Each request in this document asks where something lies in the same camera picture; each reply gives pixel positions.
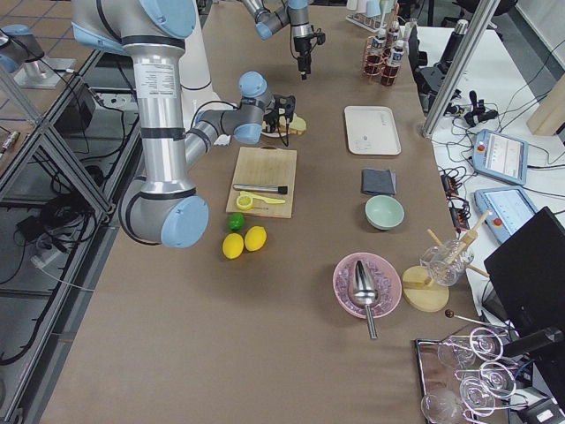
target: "mint green bowl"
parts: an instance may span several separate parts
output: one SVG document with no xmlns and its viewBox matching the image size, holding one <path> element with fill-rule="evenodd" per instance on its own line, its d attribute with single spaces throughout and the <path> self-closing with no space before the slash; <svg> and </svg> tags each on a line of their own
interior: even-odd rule
<svg viewBox="0 0 565 424">
<path fill-rule="evenodd" d="M 365 204 L 367 221 L 379 230 L 391 230 L 404 219 L 403 205 L 394 197 L 374 196 Z"/>
</svg>

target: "white tray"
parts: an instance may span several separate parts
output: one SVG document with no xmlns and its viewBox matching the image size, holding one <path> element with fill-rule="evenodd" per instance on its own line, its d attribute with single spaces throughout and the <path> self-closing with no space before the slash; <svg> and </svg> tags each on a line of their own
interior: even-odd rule
<svg viewBox="0 0 565 424">
<path fill-rule="evenodd" d="M 384 106 L 345 108 L 347 146 L 354 155 L 398 155 L 400 140 L 392 110 Z"/>
</svg>

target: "wooden cutting board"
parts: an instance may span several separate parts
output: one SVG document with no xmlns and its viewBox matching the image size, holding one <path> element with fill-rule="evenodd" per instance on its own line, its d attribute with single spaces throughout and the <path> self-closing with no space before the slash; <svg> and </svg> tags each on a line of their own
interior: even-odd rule
<svg viewBox="0 0 565 424">
<path fill-rule="evenodd" d="M 271 216 L 274 218 L 292 217 L 294 198 L 294 177 L 297 170 L 297 151 L 278 148 L 239 148 L 236 169 L 231 181 L 230 196 L 226 212 L 242 212 L 247 215 Z M 288 186 L 287 194 L 257 193 L 261 196 L 285 199 L 281 205 L 268 205 L 264 201 L 253 201 L 250 210 L 239 210 L 236 206 L 238 190 L 234 184 L 254 184 L 262 186 Z"/>
</svg>

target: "wine glass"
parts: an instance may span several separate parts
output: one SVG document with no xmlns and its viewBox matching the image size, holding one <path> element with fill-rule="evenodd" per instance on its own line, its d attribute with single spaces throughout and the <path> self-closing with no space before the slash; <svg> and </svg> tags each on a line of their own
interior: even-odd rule
<svg viewBox="0 0 565 424">
<path fill-rule="evenodd" d="M 482 360 L 499 360 L 502 357 L 502 340 L 487 327 L 477 327 L 469 335 L 473 352 Z"/>
<path fill-rule="evenodd" d="M 509 399 L 516 392 L 516 378 L 509 367 L 497 361 L 487 361 L 478 369 L 478 378 L 485 382 L 488 390 L 498 399 Z"/>
<path fill-rule="evenodd" d="M 471 367 L 477 358 L 471 349 L 468 336 L 449 336 L 442 340 L 438 346 L 438 359 L 446 367 L 452 369 L 466 369 Z"/>
<path fill-rule="evenodd" d="M 459 394 L 467 409 L 479 417 L 488 417 L 496 409 L 496 398 L 485 382 L 477 377 L 463 378 L 459 386 Z"/>
<path fill-rule="evenodd" d="M 463 415 L 460 399 L 446 388 L 432 390 L 422 397 L 420 409 L 433 424 L 455 424 Z"/>
</svg>

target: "pink plate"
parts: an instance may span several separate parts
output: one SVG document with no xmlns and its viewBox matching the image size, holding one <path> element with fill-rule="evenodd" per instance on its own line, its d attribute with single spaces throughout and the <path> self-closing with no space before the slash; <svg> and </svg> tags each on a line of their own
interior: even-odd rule
<svg viewBox="0 0 565 424">
<path fill-rule="evenodd" d="M 337 301 L 350 314 L 365 318 L 365 309 L 355 306 L 347 294 L 350 281 L 355 278 L 355 264 L 359 260 L 364 261 L 369 268 L 380 295 L 379 301 L 371 307 L 373 317 L 390 314 L 400 302 L 403 287 L 394 267 L 376 254 L 350 254 L 337 264 L 334 270 L 334 292 Z"/>
</svg>

